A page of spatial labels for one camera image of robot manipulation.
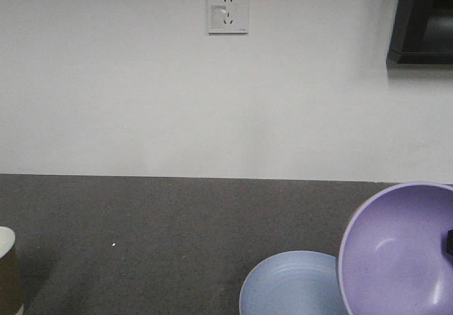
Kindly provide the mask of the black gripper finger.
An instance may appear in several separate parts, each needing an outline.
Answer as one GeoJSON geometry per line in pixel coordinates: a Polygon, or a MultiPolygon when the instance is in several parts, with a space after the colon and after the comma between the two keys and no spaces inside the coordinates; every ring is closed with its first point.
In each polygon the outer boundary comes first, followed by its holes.
{"type": "Polygon", "coordinates": [[[447,253],[453,253],[453,230],[447,232],[447,237],[445,241],[445,250],[447,253]]]}

